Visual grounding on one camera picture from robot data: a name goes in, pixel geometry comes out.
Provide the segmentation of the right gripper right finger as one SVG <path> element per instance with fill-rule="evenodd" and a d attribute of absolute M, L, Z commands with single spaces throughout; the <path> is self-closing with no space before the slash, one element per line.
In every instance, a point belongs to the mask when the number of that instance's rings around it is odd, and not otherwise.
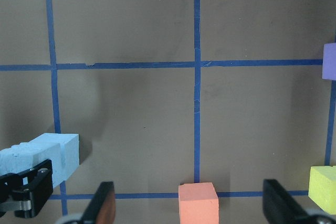
<path fill-rule="evenodd" d="M 263 213 L 272 224 L 315 223 L 276 179 L 264 179 L 262 187 Z"/>

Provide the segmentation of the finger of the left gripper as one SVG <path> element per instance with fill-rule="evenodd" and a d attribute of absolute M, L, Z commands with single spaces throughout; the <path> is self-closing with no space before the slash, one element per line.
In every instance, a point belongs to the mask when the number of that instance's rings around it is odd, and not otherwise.
<path fill-rule="evenodd" d="M 20 173 L 1 176 L 1 217 L 34 218 L 53 193 L 52 161 L 47 159 Z"/>

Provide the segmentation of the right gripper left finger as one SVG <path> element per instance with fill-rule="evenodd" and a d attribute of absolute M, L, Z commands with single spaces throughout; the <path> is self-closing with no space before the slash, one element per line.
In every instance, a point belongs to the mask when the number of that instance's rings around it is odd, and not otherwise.
<path fill-rule="evenodd" d="M 114 183 L 102 182 L 80 218 L 80 223 L 114 223 L 115 216 Z"/>

